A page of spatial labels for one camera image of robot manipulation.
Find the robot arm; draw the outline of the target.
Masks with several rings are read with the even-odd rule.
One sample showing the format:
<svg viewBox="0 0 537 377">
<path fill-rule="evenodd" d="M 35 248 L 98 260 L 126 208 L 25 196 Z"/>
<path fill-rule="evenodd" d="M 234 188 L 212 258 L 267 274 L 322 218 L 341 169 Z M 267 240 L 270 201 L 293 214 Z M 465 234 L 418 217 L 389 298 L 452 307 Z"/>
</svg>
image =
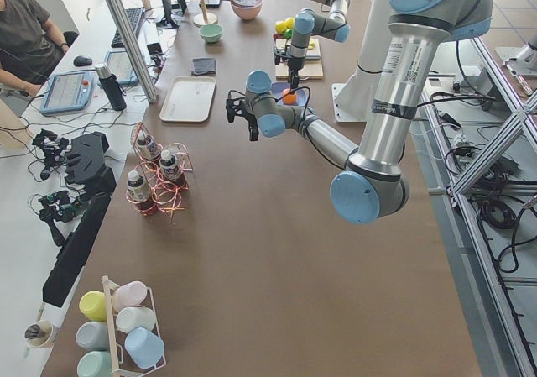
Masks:
<svg viewBox="0 0 537 377">
<path fill-rule="evenodd" d="M 399 158 L 416 114 L 437 47 L 485 34 L 493 0 L 384 0 L 392 39 L 380 72 L 362 140 L 354 143 L 316 116 L 307 105 L 277 102 L 264 71 L 246 80 L 243 100 L 229 116 L 248 120 L 253 135 L 271 138 L 299 132 L 340 169 L 330 187 L 336 212 L 350 223 L 370 223 L 397 212 L 409 197 Z"/>
<path fill-rule="evenodd" d="M 326 16 L 303 8 L 295 16 L 295 24 L 290 41 L 286 48 L 288 66 L 288 82 L 292 89 L 299 85 L 299 72 L 304 67 L 307 47 L 312 35 L 343 43 L 347 40 L 350 27 L 347 23 L 347 10 L 350 0 L 310 0 L 329 7 Z"/>
</svg>

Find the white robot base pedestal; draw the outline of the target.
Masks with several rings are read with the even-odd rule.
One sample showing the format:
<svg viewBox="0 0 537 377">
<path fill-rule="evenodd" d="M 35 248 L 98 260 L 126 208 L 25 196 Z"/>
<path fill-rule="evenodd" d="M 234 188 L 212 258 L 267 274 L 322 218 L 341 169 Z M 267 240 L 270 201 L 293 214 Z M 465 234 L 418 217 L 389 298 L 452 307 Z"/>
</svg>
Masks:
<svg viewBox="0 0 537 377">
<path fill-rule="evenodd" d="M 355 73 L 345 84 L 332 85 L 335 120 L 338 123 L 366 122 L 378 87 L 391 42 L 388 0 L 373 0 Z"/>
</svg>

